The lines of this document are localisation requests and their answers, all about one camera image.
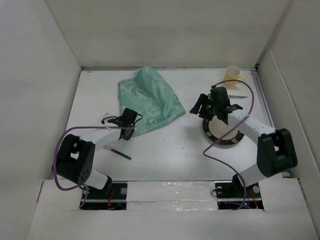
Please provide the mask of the green patterned cloth napkin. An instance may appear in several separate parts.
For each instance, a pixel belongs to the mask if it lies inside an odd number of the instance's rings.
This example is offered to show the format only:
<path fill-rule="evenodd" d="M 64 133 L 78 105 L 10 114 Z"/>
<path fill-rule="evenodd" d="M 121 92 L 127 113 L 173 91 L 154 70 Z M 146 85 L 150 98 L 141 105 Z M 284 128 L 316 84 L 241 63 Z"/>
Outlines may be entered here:
<path fill-rule="evenodd" d="M 165 127 L 186 113 L 172 87 L 152 67 L 135 71 L 135 76 L 118 83 L 119 110 L 142 115 L 135 124 L 134 137 Z"/>

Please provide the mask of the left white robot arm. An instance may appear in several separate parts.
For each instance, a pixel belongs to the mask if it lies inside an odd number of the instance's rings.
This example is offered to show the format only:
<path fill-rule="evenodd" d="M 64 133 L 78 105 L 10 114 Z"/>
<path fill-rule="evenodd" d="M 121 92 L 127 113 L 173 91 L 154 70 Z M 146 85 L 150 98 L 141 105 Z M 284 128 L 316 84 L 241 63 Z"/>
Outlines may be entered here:
<path fill-rule="evenodd" d="M 118 141 L 132 138 L 143 116 L 125 108 L 122 115 L 105 115 L 100 126 L 75 126 L 59 138 L 53 156 L 52 173 L 61 191 L 83 187 L 100 198 L 112 192 L 112 178 L 93 169 L 95 152 Z"/>

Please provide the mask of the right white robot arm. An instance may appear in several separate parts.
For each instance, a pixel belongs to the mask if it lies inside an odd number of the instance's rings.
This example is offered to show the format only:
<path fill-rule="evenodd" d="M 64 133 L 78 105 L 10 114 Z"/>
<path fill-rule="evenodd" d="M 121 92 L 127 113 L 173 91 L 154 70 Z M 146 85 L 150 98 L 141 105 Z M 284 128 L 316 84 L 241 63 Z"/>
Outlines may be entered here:
<path fill-rule="evenodd" d="M 247 194 L 249 186 L 298 165 L 290 131 L 267 126 L 240 105 L 231 104 L 225 87 L 212 87 L 208 95 L 202 93 L 190 113 L 208 121 L 217 117 L 256 144 L 256 163 L 232 178 L 231 191 L 237 197 Z"/>

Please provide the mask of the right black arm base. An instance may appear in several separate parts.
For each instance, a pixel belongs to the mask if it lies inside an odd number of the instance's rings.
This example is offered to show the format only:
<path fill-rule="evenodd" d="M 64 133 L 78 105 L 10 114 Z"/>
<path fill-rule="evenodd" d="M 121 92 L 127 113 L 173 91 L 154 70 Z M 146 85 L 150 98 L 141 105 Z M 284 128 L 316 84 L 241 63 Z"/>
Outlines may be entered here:
<path fill-rule="evenodd" d="M 244 188 L 239 179 L 214 182 L 210 193 L 217 200 L 219 210 L 263 210 L 260 186 L 254 183 Z"/>

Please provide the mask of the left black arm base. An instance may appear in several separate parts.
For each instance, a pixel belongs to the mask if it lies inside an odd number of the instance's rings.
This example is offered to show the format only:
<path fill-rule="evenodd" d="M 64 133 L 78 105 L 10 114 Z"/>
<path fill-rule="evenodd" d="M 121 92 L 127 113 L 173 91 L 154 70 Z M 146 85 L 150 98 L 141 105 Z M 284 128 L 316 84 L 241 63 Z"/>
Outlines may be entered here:
<path fill-rule="evenodd" d="M 112 181 L 109 177 L 103 189 L 83 186 L 80 200 L 81 210 L 122 211 L 127 209 L 127 181 Z"/>

